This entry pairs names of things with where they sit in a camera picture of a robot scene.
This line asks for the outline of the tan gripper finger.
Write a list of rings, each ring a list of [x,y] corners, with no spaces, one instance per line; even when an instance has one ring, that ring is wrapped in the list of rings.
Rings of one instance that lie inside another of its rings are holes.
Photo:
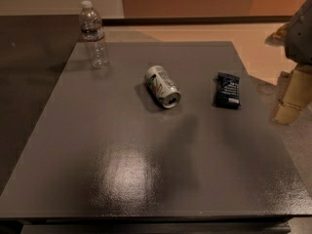
[[[293,123],[312,102],[312,65],[299,63],[291,73],[282,72],[278,79],[278,103],[272,119],[282,125]]]
[[[287,23],[280,26],[275,32],[271,33],[269,38],[274,40],[284,40],[288,33],[289,25]]]

